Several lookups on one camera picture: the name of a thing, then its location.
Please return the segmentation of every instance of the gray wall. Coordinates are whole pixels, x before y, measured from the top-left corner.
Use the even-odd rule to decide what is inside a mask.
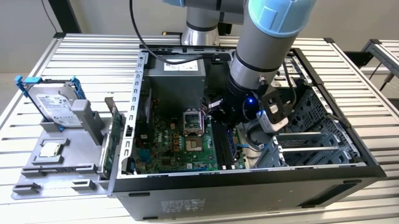
[[[71,4],[84,33],[134,34],[129,0]],[[399,0],[319,0],[301,37],[333,37],[345,50],[359,50],[370,38],[399,39],[398,8]],[[135,14],[145,35],[185,29],[186,9],[162,0],[135,0]],[[235,26],[233,34],[241,30]],[[0,0],[0,73],[30,72],[52,35],[40,0]]]

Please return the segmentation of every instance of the aluminum extrusion table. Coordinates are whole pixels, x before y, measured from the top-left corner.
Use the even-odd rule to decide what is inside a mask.
[[[179,44],[179,36],[147,36],[150,44]],[[222,46],[237,46],[238,37],[222,37]],[[387,179],[377,182],[325,209],[291,210],[229,216],[158,220],[161,223],[399,223],[399,112],[355,67],[335,43],[299,38],[302,49],[326,88],[381,163]],[[102,117],[111,116],[104,97],[112,96],[126,112],[139,52],[135,36],[71,34],[55,38],[30,76],[68,79],[76,76]],[[15,223],[133,223],[117,198],[106,195],[15,201],[19,180],[38,137],[42,116],[20,91],[0,116],[0,214]]]

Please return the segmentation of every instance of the motherboard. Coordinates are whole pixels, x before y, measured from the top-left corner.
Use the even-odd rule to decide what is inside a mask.
[[[139,174],[162,174],[174,172],[217,171],[222,169],[218,163],[215,141],[213,133],[211,116],[190,115],[187,121],[183,118],[154,118],[154,141],[146,148],[139,149],[137,158],[137,172]],[[203,134],[185,132],[185,126],[203,128]],[[233,131],[238,147],[239,137],[237,130]],[[246,168],[243,150],[237,150],[234,156],[235,167]]]

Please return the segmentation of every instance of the side panel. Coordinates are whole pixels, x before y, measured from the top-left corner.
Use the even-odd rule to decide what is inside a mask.
[[[214,188],[118,192],[122,204],[135,220],[210,216],[281,209],[302,209],[319,200],[318,207],[338,201],[377,181],[323,180],[229,186]]]

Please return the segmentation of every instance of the green circuit board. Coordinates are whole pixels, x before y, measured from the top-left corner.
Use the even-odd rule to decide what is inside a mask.
[[[211,117],[205,118],[205,134],[201,137],[185,137],[181,120],[175,119],[177,122],[174,122],[171,119],[155,117],[154,142],[150,149],[139,149],[138,173],[162,174],[219,170]],[[234,137],[239,141],[238,133],[234,134]],[[237,160],[235,166],[237,168],[246,167],[243,156]]]

